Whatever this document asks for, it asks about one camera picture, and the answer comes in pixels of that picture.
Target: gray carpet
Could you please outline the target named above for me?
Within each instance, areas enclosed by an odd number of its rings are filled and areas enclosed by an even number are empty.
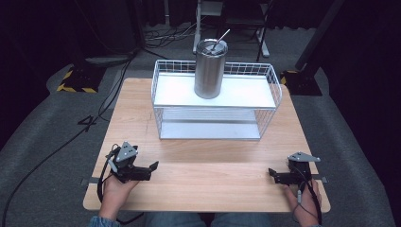
[[[261,62],[271,63],[277,74],[294,69],[313,32],[313,29],[268,31],[266,40],[270,57]],[[214,34],[215,31],[210,30],[203,33],[202,38]],[[233,32],[227,40],[240,40],[243,36]],[[193,38],[188,37],[150,50],[172,60],[194,60],[192,42]],[[229,43],[227,61],[253,62],[256,48],[256,44]],[[126,77],[150,78],[158,59],[160,57],[141,51],[132,61]],[[122,68],[107,69],[97,94],[56,92],[69,67],[66,65],[48,80],[50,96],[26,118],[0,152],[2,210],[18,182],[81,131],[84,126],[77,125],[80,120],[98,114]],[[323,214],[323,225],[395,226],[383,185],[328,95],[329,85],[324,72],[319,71],[316,79],[323,96],[293,96],[292,100],[312,153],[323,160],[318,163],[318,169],[329,180],[325,189],[332,208]],[[110,119],[112,113],[113,108],[107,109],[103,117]],[[88,132],[36,169],[13,196],[7,212],[7,226],[87,225],[96,212],[82,206],[86,181],[92,175],[107,127],[108,121],[99,119]],[[121,218],[136,214],[121,212]],[[297,226],[290,214],[271,214],[271,222],[273,226]],[[130,226],[143,226],[143,219]]]

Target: stainless steel tumbler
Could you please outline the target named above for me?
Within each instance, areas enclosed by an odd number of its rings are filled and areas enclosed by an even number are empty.
[[[216,44],[217,41],[206,39],[197,45],[194,90],[202,98],[214,98],[220,94],[228,46],[224,41]]]

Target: sleeve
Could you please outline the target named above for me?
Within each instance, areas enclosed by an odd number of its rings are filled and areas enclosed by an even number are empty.
[[[121,227],[121,225],[114,220],[93,216],[89,223],[89,227]]]

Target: white wire basket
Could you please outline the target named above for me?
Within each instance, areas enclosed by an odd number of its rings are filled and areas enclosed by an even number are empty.
[[[155,63],[151,85],[160,139],[260,140],[282,98],[268,63],[226,62],[220,94],[194,92],[195,61]]]

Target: person's arm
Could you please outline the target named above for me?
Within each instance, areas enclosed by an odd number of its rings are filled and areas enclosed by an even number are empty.
[[[318,183],[313,179],[311,183],[313,191],[318,197],[319,204],[322,205],[322,196],[319,192]],[[295,218],[298,219],[298,222],[302,227],[320,226],[318,221],[318,211],[316,210],[315,202],[313,201],[312,194],[307,186],[301,196],[301,204],[298,204],[297,197],[288,185],[284,185],[284,193],[288,198],[289,206],[293,210]]]
[[[138,181],[121,183],[115,176],[110,176],[104,182],[103,202],[98,217],[93,217],[89,226],[120,226],[116,221],[118,211],[125,204],[130,192],[138,184]]]

